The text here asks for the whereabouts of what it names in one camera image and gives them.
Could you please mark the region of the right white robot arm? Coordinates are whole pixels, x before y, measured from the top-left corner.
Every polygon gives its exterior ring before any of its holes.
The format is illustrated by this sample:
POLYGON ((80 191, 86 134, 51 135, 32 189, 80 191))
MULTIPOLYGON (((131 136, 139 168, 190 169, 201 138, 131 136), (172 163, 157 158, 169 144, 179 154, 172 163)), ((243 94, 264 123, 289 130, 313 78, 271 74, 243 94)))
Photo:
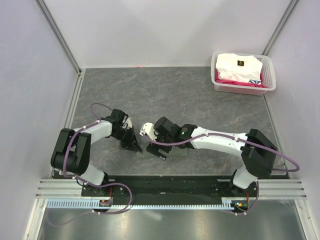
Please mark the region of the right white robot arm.
POLYGON ((258 179, 271 177, 278 150, 257 129, 248 133, 226 133, 194 124, 179 126, 164 116, 156 123, 143 124, 139 134, 149 140, 147 152, 163 160, 173 147, 213 150, 241 158, 243 165, 235 171, 229 184, 229 191, 235 197, 242 196, 258 179))

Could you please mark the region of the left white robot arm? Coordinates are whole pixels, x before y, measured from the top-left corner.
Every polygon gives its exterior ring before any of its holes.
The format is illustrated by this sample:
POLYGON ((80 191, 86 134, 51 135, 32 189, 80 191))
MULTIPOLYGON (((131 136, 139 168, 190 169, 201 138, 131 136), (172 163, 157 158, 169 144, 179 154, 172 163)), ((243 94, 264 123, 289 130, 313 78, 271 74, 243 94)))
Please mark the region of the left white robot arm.
POLYGON ((109 176, 90 163, 91 146, 104 138, 119 141, 123 150, 141 152, 129 115, 112 109, 110 116, 97 119, 81 128, 63 128, 57 138, 50 165, 65 178, 77 178, 92 185, 99 197, 110 191, 109 176))

